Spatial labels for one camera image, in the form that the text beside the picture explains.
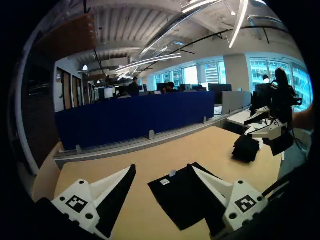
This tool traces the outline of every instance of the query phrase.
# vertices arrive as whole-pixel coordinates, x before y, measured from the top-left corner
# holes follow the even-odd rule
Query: pipe
[[[274,27],[274,26],[263,26],[263,25],[261,25],[261,26],[244,26],[244,27],[241,27],[240,29],[249,29],[249,28],[270,28],[270,29],[275,29],[275,30],[281,31],[281,32],[285,32],[285,33],[287,33],[287,34],[290,35],[290,33],[289,33],[287,30],[281,29],[281,28],[278,28],[278,27]],[[228,31],[232,31],[232,30],[233,30],[233,28],[227,29],[227,30],[223,30],[223,31],[221,31],[221,32],[213,33],[213,34],[207,35],[207,36],[205,36],[205,37],[199,38],[199,39],[197,39],[197,40],[195,40],[195,41],[193,41],[193,42],[190,42],[190,43],[182,46],[181,48],[178,48],[178,49],[172,51],[170,54],[173,54],[173,53],[177,52],[178,50],[181,50],[182,48],[185,48],[185,47],[187,47],[187,46],[190,46],[191,44],[194,44],[194,43],[196,43],[196,42],[199,42],[199,41],[202,41],[202,40],[207,39],[207,38],[209,38],[209,37],[212,37],[212,36],[215,36],[215,35],[218,35],[218,34],[222,34],[222,33],[228,32]],[[146,69],[148,69],[149,67],[151,67],[153,64],[156,64],[157,62],[158,62],[158,61],[153,62],[152,64],[150,64],[149,66],[147,66],[146,68],[144,68],[141,72],[139,72],[137,75],[135,75],[135,77],[138,76],[140,73],[142,73],[144,70],[146,70]]]
[[[253,23],[253,20],[252,20],[251,18],[249,19],[249,17],[248,17],[247,19],[248,19],[248,21],[250,22],[251,26],[255,26],[254,23]],[[259,33],[259,30],[258,30],[257,28],[254,28],[253,30],[256,32],[257,38],[258,38],[259,40],[262,40],[262,36],[261,36],[261,34]]]
[[[269,21],[272,21],[272,22],[283,24],[279,19],[273,18],[273,17],[270,17],[270,16],[248,15],[247,20],[250,22],[251,26],[255,26],[254,23],[253,23],[253,19],[254,18],[269,20]],[[261,36],[259,30],[257,28],[254,28],[253,30],[255,31],[257,38],[259,40],[262,40],[262,36]]]
[[[202,9],[205,9],[206,7],[209,7],[213,4],[216,4],[218,2],[222,2],[222,0],[220,1],[215,1],[215,2],[211,2],[209,4],[205,4],[202,6],[199,6],[195,9],[192,9],[186,13],[180,13],[178,15],[176,15],[175,17],[173,17],[172,19],[170,19],[157,33],[156,35],[151,38],[147,45],[141,50],[141,52],[138,54],[138,60],[141,59],[146,52],[154,45],[156,44],[164,35],[166,35],[168,32],[170,32],[175,26],[177,26],[178,24],[180,24],[181,22],[183,22],[184,20],[186,20],[188,17],[192,16],[193,14],[199,12]]]
[[[247,20],[250,21],[253,18],[265,19],[265,20],[269,20],[269,21],[272,21],[272,22],[283,24],[280,19],[277,19],[277,18],[274,18],[274,17],[270,17],[270,16],[248,15]]]

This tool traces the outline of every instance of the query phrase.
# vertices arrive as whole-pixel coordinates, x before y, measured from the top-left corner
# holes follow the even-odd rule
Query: desk
[[[204,219],[180,231],[157,203],[147,183],[169,174],[172,169],[178,170],[196,161],[228,182],[243,178],[258,191],[264,191],[277,180],[280,155],[273,157],[270,147],[265,145],[258,151],[254,162],[245,164],[232,160],[232,146],[238,137],[224,129],[209,127],[136,152],[69,162],[61,170],[55,196],[79,178],[91,183],[136,164],[136,176],[112,230],[113,240],[209,240],[209,229]]]
[[[247,120],[250,117],[250,112],[249,110],[244,110],[242,112],[238,112],[234,115],[231,115],[230,117],[227,118],[228,122],[232,122],[235,123],[237,125],[241,125],[244,126],[243,122],[245,120]],[[259,129],[259,128],[263,128],[265,127],[266,124],[264,123],[264,121],[262,123],[250,123],[248,125],[246,125],[246,127],[254,127],[255,129]]]

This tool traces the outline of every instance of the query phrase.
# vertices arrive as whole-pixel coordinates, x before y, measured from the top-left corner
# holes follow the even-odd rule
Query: black t-shirt
[[[139,86],[138,84],[132,82],[129,84],[129,94],[132,95],[132,94],[139,94]]]
[[[178,92],[178,90],[176,90],[176,89],[166,89],[166,92]]]

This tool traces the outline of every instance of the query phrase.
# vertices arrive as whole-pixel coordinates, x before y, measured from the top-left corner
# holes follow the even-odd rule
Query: ceiling light
[[[230,7],[230,5],[228,4],[228,2],[226,0],[223,1],[224,4],[226,5],[226,7],[228,8],[228,10],[230,11],[230,14],[232,16],[236,15],[236,13],[232,10],[232,8]]]
[[[240,0],[240,5],[239,5],[239,11],[238,11],[238,15],[237,15],[237,20],[236,20],[236,28],[233,29],[232,34],[231,34],[231,41],[229,44],[229,48],[232,47],[234,41],[236,40],[236,37],[239,33],[240,27],[242,25],[242,21],[244,19],[244,15],[246,14],[247,11],[247,7],[248,7],[248,0]]]
[[[221,2],[221,0],[203,0],[203,1],[198,0],[198,1],[194,1],[194,2],[191,1],[189,4],[187,4],[186,6],[181,8],[181,11],[183,13],[185,13],[185,12],[188,12],[188,11],[194,9],[194,8],[197,8],[199,6],[202,6],[204,4],[211,3],[211,2]]]
[[[261,2],[261,3],[263,3],[264,5],[267,5],[264,1],[262,1],[262,0],[254,0],[254,1],[256,1],[256,2]]]
[[[119,81],[122,78],[122,76],[125,76],[129,71],[130,70],[126,70],[125,72],[120,73],[117,81]]]
[[[124,69],[132,68],[132,67],[135,67],[135,66],[138,66],[138,65],[141,65],[141,64],[149,63],[149,62],[155,62],[155,61],[165,60],[165,59],[169,59],[169,58],[180,58],[180,57],[181,57],[180,53],[174,53],[174,54],[169,54],[169,55],[163,55],[163,56],[159,56],[159,57],[149,58],[149,59],[145,59],[145,60],[142,60],[142,61],[138,61],[138,62],[134,62],[134,63],[128,64],[128,65],[123,66],[121,68],[117,68],[116,72],[120,72],[120,71],[122,71]]]
[[[132,76],[128,76],[128,75],[120,75],[121,78],[130,78],[130,79],[133,79]]]
[[[160,51],[163,52],[168,48],[168,46],[165,46],[164,48],[161,48]]]

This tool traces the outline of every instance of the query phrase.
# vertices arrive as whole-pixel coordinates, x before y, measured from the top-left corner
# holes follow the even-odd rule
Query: person
[[[269,82],[270,82],[270,79],[269,79],[269,77],[268,77],[267,74],[264,74],[264,75],[262,76],[262,80],[263,80],[264,83],[269,83]]]
[[[174,83],[173,82],[168,82],[167,87],[163,88],[163,93],[166,92],[178,92],[178,90],[174,89]]]
[[[118,90],[119,92],[117,93],[116,98],[129,95],[129,94],[126,92],[125,86],[119,86],[119,87],[117,88],[117,90]]]
[[[199,84],[199,86],[198,86],[199,88],[198,88],[198,90],[197,91],[206,91],[206,89],[205,88],[203,88],[203,86],[201,85],[201,84]]]
[[[129,93],[130,95],[138,95],[139,94],[139,86],[137,84],[137,77],[133,78],[133,82],[129,84]]]
[[[313,103],[304,111],[292,114],[292,127],[312,130],[314,128],[314,107]]]

